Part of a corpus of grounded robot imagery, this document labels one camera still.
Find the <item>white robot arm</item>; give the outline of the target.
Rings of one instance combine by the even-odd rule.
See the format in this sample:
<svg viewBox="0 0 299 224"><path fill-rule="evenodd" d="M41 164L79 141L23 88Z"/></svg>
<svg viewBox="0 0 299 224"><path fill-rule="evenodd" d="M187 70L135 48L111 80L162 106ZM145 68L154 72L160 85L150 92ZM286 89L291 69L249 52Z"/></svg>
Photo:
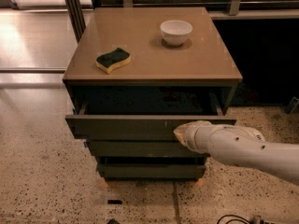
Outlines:
<svg viewBox="0 0 299 224"><path fill-rule="evenodd" d="M231 166L263 171L299 185L299 145L271 143L256 129L198 120L174 134L189 150Z"/></svg>

